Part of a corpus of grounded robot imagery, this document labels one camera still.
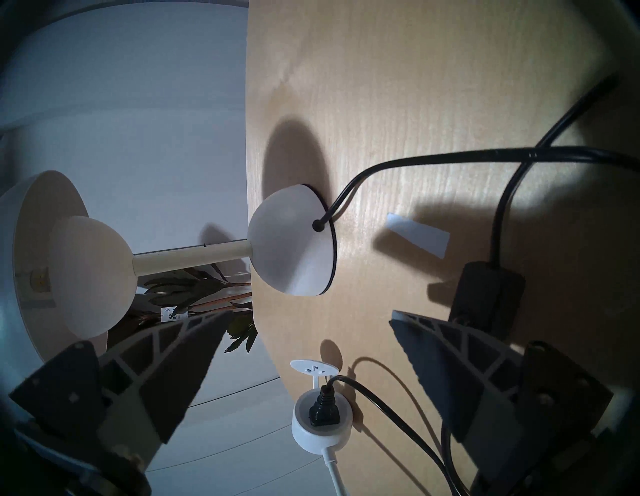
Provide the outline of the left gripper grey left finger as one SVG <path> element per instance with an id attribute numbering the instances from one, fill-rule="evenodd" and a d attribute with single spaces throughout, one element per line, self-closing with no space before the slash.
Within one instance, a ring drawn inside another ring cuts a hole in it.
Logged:
<path id="1" fill-rule="evenodd" d="M 110 453 L 146 469 L 183 421 L 232 318 L 165 322 L 101 356 L 87 340 L 69 345 L 9 395 L 30 415 L 15 434 L 81 464 Z"/>

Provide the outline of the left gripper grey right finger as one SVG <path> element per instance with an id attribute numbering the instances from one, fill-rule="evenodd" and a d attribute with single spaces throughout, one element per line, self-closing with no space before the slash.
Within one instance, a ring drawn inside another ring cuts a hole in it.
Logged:
<path id="1" fill-rule="evenodd" d="M 394 310 L 418 382 L 477 468 L 473 492 L 537 492 L 590 448 L 613 393 L 549 343 L 520 354 L 471 327 Z"/>

